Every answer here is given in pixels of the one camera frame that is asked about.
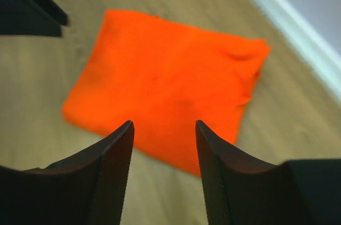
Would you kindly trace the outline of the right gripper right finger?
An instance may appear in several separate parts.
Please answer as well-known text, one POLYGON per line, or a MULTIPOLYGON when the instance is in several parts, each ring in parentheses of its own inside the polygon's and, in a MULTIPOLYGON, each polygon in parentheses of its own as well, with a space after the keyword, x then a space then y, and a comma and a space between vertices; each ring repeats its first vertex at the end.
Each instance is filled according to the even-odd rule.
POLYGON ((340 160, 262 161, 196 122, 209 224, 340 224, 340 160))

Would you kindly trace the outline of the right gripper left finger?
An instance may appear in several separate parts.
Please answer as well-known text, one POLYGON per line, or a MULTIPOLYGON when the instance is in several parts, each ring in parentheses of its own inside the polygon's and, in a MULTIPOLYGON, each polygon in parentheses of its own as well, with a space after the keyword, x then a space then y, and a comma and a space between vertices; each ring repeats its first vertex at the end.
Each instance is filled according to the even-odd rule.
POLYGON ((126 121, 46 168, 1 167, 1 224, 120 224, 133 142, 126 121))

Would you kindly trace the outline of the orange t-shirt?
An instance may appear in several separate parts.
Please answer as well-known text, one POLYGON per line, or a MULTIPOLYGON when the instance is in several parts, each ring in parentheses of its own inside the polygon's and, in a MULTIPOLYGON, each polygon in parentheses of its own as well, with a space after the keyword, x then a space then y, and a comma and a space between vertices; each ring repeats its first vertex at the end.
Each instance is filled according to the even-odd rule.
POLYGON ((195 122, 235 143, 270 50, 263 39, 107 10, 62 113, 102 136, 131 120, 135 148, 198 176, 195 122))

